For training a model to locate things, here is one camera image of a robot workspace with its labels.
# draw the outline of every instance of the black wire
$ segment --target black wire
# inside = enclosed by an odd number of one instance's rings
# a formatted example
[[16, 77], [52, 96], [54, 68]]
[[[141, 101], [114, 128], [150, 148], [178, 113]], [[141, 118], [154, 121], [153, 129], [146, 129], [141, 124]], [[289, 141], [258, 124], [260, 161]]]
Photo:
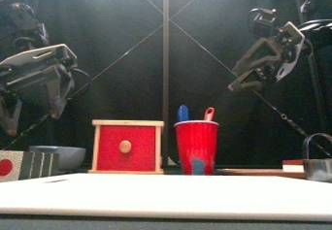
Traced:
[[91, 79], [90, 75], [84, 71], [82, 71], [78, 68], [71, 69], [71, 71], [84, 75], [86, 78], [88, 78], [88, 82], [79, 89], [76, 89], [78, 92], [72, 92], [72, 96], [67, 98], [68, 101], [75, 99], [82, 94], [84, 94], [90, 90], [90, 88], [92, 86], [92, 79]]

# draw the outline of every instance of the gray bowl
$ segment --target gray bowl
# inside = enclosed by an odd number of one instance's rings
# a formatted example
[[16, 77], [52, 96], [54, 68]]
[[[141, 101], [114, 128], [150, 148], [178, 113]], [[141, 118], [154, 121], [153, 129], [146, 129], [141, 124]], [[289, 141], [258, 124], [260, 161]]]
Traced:
[[86, 149], [72, 147], [52, 147], [52, 146], [32, 146], [28, 151], [58, 153], [59, 157], [59, 172], [75, 171], [84, 160]]

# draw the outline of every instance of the small box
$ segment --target small box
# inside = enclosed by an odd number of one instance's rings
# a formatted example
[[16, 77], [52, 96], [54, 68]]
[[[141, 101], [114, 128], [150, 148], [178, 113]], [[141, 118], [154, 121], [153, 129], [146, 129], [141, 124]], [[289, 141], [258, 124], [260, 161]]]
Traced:
[[92, 124], [96, 132], [90, 173], [162, 174], [162, 121], [92, 120]]
[[0, 150], [0, 182], [55, 176], [58, 166], [58, 153]]

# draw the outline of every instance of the wooden box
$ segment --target wooden box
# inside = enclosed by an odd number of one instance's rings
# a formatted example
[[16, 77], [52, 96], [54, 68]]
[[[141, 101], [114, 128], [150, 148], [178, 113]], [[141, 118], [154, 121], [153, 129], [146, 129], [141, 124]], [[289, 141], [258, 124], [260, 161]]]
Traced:
[[162, 121], [92, 120], [92, 124], [96, 132], [90, 173], [162, 174]]

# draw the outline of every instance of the wooden knob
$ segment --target wooden knob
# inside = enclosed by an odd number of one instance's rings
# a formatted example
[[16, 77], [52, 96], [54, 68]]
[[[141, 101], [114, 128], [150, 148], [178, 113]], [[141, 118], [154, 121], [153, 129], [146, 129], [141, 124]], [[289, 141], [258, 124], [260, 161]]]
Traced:
[[129, 141], [122, 141], [119, 144], [119, 151], [122, 153], [129, 153], [131, 150], [131, 143]]

